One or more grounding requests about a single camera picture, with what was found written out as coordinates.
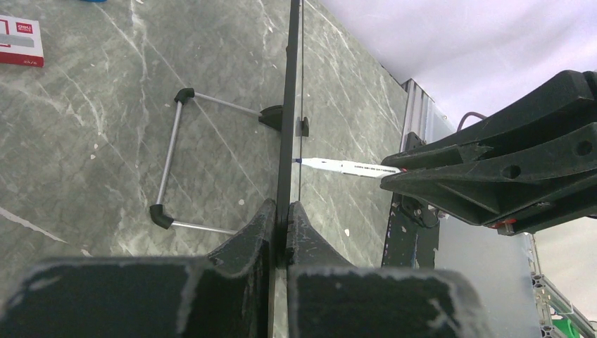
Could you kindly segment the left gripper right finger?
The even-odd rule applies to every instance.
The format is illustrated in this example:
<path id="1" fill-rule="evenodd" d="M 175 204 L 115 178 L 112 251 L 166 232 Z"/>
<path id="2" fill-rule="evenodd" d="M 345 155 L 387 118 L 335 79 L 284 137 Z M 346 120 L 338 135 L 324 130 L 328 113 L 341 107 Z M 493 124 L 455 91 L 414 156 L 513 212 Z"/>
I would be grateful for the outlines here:
<path id="1" fill-rule="evenodd" d="M 287 305 L 290 337 L 488 337 L 478 293 L 460 273 L 362 268 L 289 208 Z"/>

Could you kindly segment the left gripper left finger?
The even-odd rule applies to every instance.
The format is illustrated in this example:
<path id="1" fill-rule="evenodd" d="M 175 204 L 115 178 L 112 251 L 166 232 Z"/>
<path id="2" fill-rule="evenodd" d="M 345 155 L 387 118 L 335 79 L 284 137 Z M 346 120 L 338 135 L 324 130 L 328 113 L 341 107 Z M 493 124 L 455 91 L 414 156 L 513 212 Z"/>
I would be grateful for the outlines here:
<path id="1" fill-rule="evenodd" d="M 270 337 L 276 205 L 205 256 L 63 257 L 1 307 L 2 337 Z"/>

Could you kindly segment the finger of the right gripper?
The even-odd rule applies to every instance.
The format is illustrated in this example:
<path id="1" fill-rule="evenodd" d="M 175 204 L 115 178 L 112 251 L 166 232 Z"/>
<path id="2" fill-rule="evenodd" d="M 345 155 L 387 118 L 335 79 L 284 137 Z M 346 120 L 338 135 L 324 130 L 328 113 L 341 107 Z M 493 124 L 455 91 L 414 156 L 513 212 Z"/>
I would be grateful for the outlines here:
<path id="1" fill-rule="evenodd" d="M 493 158 L 473 142 L 394 159 L 382 189 L 421 199 L 471 225 L 552 226 L 596 214 L 596 124 Z"/>
<path id="2" fill-rule="evenodd" d="M 440 168 L 545 144 L 596 121 L 596 72 L 564 70 L 521 99 L 439 141 L 393 154 L 382 165 Z"/>

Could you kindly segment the blue white marker pen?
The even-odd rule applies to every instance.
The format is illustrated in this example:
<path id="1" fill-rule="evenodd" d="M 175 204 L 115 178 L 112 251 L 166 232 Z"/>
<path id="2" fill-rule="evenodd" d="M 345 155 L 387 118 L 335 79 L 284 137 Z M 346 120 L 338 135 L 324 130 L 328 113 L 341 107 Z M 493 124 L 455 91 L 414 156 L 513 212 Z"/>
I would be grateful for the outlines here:
<path id="1" fill-rule="evenodd" d="M 340 161 L 328 158 L 295 158 L 294 162 L 318 170 L 375 179 L 381 179 L 383 177 L 403 172 L 399 168 L 385 165 L 359 163 L 354 161 Z"/>

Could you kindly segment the white whiteboard black frame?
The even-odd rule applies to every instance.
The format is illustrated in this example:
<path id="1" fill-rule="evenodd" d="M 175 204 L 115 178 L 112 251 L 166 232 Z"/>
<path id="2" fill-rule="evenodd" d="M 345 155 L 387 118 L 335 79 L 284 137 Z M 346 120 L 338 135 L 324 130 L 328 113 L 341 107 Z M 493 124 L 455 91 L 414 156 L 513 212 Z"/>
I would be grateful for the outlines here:
<path id="1" fill-rule="evenodd" d="M 172 126 L 172 133 L 168 145 L 165 165 L 161 178 L 161 183 L 158 188 L 158 195 L 156 202 L 149 207 L 149 215 L 151 221 L 163 228 L 169 229 L 172 226 L 188 227 L 198 230 L 206 230 L 211 232 L 219 232 L 223 234 L 234 234 L 234 230 L 224 230 L 216 227 L 209 227 L 205 225 L 198 225 L 193 223 L 185 223 L 175 220 L 166 215 L 165 207 L 163 205 L 163 197 L 168 183 L 170 167 L 172 164 L 173 153 L 177 141 L 177 134 L 184 105 L 196 97 L 205 98 L 209 101 L 219 103 L 237 110 L 249 113 L 258 117 L 259 123 L 280 133 L 281 145 L 279 151 L 279 170 L 277 179 L 277 207 L 276 207 L 276 226 L 279 231 L 284 231 L 289 223 L 289 205 L 291 192 L 291 154 L 294 143 L 294 109 L 296 103 L 296 80 L 299 54 L 299 30 L 301 28 L 301 6 L 302 1 L 290 2 L 289 13 L 289 32 L 288 42 L 285 49 L 287 55 L 286 74 L 284 83 L 284 98 L 283 104 L 278 106 L 271 106 L 260 112 L 247 109 L 232 103 L 215 99 L 211 96 L 206 96 L 195 92 L 192 88 L 183 88 L 176 94 L 174 101 L 176 103 L 175 119 Z"/>

